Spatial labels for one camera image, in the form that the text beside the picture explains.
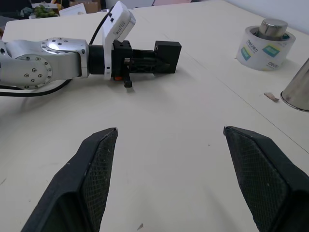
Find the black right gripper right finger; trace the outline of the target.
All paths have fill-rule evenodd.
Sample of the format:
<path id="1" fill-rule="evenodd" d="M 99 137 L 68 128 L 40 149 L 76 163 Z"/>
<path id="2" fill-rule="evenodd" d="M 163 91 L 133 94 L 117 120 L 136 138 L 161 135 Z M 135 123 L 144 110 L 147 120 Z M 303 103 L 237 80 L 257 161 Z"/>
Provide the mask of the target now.
<path id="1" fill-rule="evenodd" d="M 261 232 L 309 230 L 309 177 L 272 139 L 251 130 L 224 128 L 237 181 Z"/>

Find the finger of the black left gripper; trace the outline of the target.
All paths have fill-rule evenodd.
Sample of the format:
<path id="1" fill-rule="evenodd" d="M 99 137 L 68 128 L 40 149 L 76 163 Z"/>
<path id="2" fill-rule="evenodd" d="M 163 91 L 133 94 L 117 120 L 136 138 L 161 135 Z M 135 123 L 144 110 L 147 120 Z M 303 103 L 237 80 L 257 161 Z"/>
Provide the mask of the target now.
<path id="1" fill-rule="evenodd" d="M 170 65 L 159 58 L 133 58 L 131 73 L 170 73 Z"/>
<path id="2" fill-rule="evenodd" d="M 133 49 L 133 58 L 155 58 L 155 52 L 153 50 L 141 50 Z"/>

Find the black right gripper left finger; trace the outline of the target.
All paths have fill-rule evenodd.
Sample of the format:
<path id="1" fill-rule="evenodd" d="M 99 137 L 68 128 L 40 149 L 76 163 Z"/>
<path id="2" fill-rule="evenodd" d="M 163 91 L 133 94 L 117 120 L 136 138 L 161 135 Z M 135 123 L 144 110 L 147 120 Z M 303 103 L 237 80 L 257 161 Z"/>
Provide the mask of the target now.
<path id="1" fill-rule="evenodd" d="M 84 139 L 54 175 L 22 231 L 98 232 L 106 208 L 117 128 Z"/>

